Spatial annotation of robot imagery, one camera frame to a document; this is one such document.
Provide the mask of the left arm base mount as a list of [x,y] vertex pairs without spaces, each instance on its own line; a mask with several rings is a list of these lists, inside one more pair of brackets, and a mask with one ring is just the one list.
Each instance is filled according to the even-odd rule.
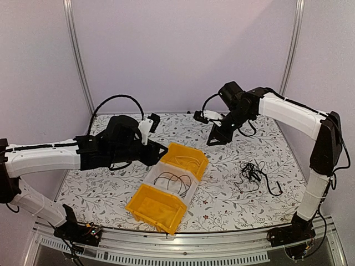
[[66,221],[55,227],[54,236],[73,243],[97,247],[102,237],[102,227],[89,223],[89,226]]

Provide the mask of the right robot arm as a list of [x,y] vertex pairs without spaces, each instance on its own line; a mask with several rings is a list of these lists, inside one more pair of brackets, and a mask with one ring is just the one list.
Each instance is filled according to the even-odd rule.
[[311,107],[283,97],[268,87],[258,87],[244,91],[231,81],[226,83],[216,96],[225,103],[226,115],[207,111],[202,107],[197,119],[204,123],[213,122],[207,144],[225,145],[232,141],[235,130],[258,116],[279,121],[305,134],[315,142],[310,157],[310,175],[305,194],[287,227],[270,229],[268,241],[281,245],[313,237],[312,221],[319,213],[330,187],[335,186],[331,177],[340,170],[337,165],[341,152],[345,149],[342,138],[341,120],[338,113],[321,112]]

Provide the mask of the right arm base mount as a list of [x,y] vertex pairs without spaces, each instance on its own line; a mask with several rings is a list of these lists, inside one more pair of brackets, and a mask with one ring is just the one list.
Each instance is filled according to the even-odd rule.
[[284,246],[286,255],[293,260],[303,259],[312,248],[316,233],[311,224],[306,229],[297,225],[271,228],[266,239],[272,247]]

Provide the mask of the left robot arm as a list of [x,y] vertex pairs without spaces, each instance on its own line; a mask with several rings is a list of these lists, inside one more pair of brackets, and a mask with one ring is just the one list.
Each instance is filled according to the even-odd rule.
[[96,135],[87,132],[62,142],[38,145],[10,145],[1,139],[1,203],[23,208],[47,221],[62,239],[87,243],[100,238],[101,229],[90,222],[80,225],[74,211],[29,186],[21,177],[51,170],[116,171],[116,163],[126,168],[134,161],[153,166],[168,148],[149,139],[160,117],[151,114],[140,121],[127,115],[113,116],[106,128]]

